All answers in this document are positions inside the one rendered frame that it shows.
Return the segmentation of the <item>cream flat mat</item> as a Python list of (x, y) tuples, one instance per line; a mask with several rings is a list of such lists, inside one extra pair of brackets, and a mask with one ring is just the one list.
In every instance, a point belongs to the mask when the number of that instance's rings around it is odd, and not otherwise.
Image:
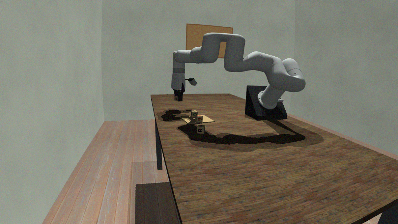
[(203, 122), (196, 122), (195, 117), (192, 117), (192, 116), (181, 116), (180, 118), (188, 124), (215, 122), (215, 121), (211, 120), (210, 118), (206, 117), (205, 115), (202, 115), (202, 116), (203, 116)]

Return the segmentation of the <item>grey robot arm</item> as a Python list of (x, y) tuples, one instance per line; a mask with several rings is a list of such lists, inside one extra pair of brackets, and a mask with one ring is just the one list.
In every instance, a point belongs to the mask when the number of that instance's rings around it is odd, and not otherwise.
[(202, 46), (192, 50), (173, 52), (173, 73), (185, 73), (185, 63), (214, 63), (218, 59), (220, 42), (226, 42), (224, 68), (231, 72), (257, 70), (265, 73), (269, 82), (259, 92), (258, 101), (266, 109), (274, 109), (285, 91), (299, 92), (306, 82), (298, 63), (294, 59), (281, 61), (278, 57), (252, 52), (243, 58), (245, 38), (230, 33), (206, 33)]

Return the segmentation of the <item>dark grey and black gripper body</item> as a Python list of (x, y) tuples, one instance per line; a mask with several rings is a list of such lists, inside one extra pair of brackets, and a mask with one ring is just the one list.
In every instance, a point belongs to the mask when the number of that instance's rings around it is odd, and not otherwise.
[(182, 87), (182, 83), (184, 84), (185, 87), (185, 73), (173, 73), (171, 88), (174, 90), (180, 90)]

